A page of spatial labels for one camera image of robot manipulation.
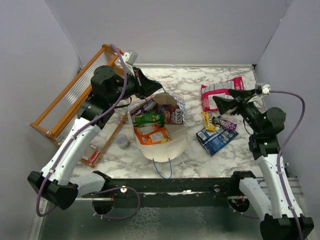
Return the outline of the pink snack bag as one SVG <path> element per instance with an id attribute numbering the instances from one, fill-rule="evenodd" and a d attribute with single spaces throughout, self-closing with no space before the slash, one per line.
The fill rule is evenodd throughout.
<path id="1" fill-rule="evenodd" d="M 244 90 L 243 79 L 241 76 L 235 77 L 224 82 L 214 83 L 211 85 L 201 85 L 201 106 L 204 112 L 218 111 L 218 107 L 213 97 L 220 97 L 224 99 L 232 99 L 228 90 Z"/>

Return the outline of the brown chocolate candy pack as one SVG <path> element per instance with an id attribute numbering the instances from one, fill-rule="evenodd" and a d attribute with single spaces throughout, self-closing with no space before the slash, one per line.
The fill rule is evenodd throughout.
<path id="1" fill-rule="evenodd" d="M 235 131 L 237 128 L 236 123 L 226 120 L 221 116 L 214 117 L 212 121 L 215 125 L 222 127 L 224 130 Z"/>

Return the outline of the yellow M&M candy pack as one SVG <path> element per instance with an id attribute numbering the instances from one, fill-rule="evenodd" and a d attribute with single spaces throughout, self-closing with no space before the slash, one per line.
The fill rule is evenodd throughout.
<path id="1" fill-rule="evenodd" d="M 202 112 L 203 118 L 204 118 L 204 128 L 207 131 L 212 131 L 215 132 L 216 131 L 216 127 L 214 124 L 214 115 L 212 112 L 210 111 L 203 111 Z"/>

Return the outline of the blue Kettle chips bag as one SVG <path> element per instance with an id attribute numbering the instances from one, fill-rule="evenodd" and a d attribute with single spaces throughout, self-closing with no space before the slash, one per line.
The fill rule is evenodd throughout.
<path id="1" fill-rule="evenodd" d="M 203 127 L 195 134 L 201 146 L 211 157 L 239 135 L 237 129 L 234 131 L 226 130 L 217 124 L 215 124 L 215 128 L 216 131 L 208 131 Z"/>

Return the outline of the blue checkered paper bag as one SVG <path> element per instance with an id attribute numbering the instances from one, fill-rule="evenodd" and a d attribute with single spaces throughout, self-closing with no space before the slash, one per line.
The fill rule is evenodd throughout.
<path id="1" fill-rule="evenodd" d="M 186 149 L 186 104 L 179 95 L 162 92 L 136 100 L 127 116 L 138 149 L 154 165 L 170 163 Z"/>

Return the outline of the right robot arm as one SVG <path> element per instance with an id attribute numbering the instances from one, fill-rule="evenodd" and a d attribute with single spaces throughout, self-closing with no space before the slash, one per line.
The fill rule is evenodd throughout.
<path id="1" fill-rule="evenodd" d="M 213 96 L 221 115 L 241 115 L 253 134 L 249 137 L 249 150 L 260 168 L 268 193 L 265 193 L 258 180 L 247 173 L 234 173 L 235 180 L 229 189 L 236 195 L 244 194 L 254 208 L 260 221 L 260 233 L 264 240 L 304 240 L 314 229 L 311 217 L 306 217 L 292 192 L 283 160 L 287 146 L 279 144 L 278 134 L 285 128 L 286 114 L 272 107 L 264 113 L 254 104 L 256 98 L 271 93 L 269 85 L 251 90 L 229 89 L 231 99 Z"/>

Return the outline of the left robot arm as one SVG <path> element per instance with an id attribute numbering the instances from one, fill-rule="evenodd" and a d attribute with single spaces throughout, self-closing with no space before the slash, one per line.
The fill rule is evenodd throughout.
<path id="1" fill-rule="evenodd" d="M 81 156 L 115 112 L 121 100 L 135 95 L 145 99 L 163 86 L 148 79 L 140 68 L 116 74 L 108 65 L 96 68 L 90 80 L 91 91 L 77 112 L 73 126 L 51 160 L 41 169 L 32 171 L 27 181 L 38 194 L 56 207 L 66 210 L 76 198 L 89 193 L 106 197 L 111 190 L 107 176 L 94 171 L 82 177 L 72 177 Z"/>

